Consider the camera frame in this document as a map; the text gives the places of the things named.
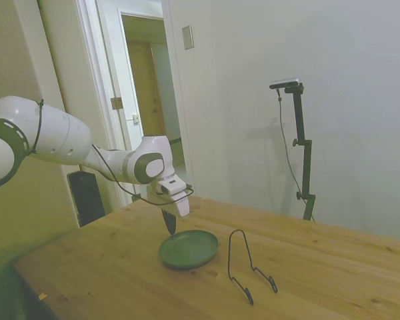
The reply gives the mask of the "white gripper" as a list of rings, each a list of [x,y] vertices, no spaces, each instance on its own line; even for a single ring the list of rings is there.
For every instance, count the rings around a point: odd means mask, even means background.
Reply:
[[[152,185],[147,186],[147,200],[162,209],[162,216],[170,234],[176,230],[176,216],[184,217],[190,213],[190,192],[186,189],[174,195],[168,195],[154,191]]]

